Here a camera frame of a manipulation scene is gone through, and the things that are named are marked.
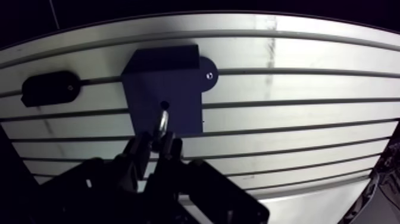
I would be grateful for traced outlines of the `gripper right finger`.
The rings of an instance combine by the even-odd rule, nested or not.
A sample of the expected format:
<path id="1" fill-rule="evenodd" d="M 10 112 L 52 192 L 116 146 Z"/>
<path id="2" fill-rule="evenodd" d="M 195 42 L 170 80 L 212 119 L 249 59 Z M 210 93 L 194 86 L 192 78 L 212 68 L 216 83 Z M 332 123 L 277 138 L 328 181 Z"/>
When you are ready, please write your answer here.
<path id="1" fill-rule="evenodd" d="M 156 138 L 156 168 L 145 187 L 147 223 L 197 223 L 179 202 L 185 194 L 212 223 L 267 223 L 269 209 L 204 160 L 182 162 L 183 141 L 167 132 Z"/>

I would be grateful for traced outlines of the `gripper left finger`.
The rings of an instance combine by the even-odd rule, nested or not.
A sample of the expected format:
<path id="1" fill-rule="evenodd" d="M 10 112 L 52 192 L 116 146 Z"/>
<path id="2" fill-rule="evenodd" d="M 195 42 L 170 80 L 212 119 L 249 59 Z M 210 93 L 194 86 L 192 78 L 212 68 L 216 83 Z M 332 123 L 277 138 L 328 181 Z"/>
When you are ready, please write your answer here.
<path id="1" fill-rule="evenodd" d="M 149 133 L 141 133 L 112 161 L 86 160 L 40 186 L 35 223 L 141 222 L 138 181 L 145 174 L 151 140 Z"/>

